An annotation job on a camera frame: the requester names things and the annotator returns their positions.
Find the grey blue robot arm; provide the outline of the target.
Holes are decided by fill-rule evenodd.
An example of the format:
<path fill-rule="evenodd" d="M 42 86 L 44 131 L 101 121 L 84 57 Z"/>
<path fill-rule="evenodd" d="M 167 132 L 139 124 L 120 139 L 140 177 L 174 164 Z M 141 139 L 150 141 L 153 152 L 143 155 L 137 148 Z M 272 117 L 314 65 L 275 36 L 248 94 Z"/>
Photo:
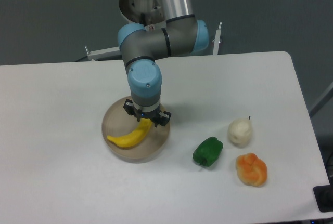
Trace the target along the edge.
<path fill-rule="evenodd" d="M 157 59 L 192 54 L 207 48 L 209 32 L 206 23 L 197 20 L 191 0 L 161 0 L 158 12 L 165 26 L 148 30 L 145 10 L 138 1 L 139 22 L 131 22 L 118 31 L 118 45 L 124 62 L 132 98 L 124 109 L 137 120 L 150 119 L 154 125 L 165 126 L 171 113 L 161 111 L 162 75 Z"/>

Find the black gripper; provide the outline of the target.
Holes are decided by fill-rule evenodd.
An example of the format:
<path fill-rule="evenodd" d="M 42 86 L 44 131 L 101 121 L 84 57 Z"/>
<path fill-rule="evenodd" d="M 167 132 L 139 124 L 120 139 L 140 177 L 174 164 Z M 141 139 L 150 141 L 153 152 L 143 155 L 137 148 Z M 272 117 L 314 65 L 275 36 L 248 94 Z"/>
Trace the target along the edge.
<path fill-rule="evenodd" d="M 138 105 L 134 100 L 126 99 L 124 110 L 130 116 L 134 116 L 139 122 L 141 118 L 150 119 L 154 123 L 154 127 L 165 126 L 169 123 L 171 112 L 160 111 L 160 100 L 151 106 Z"/>

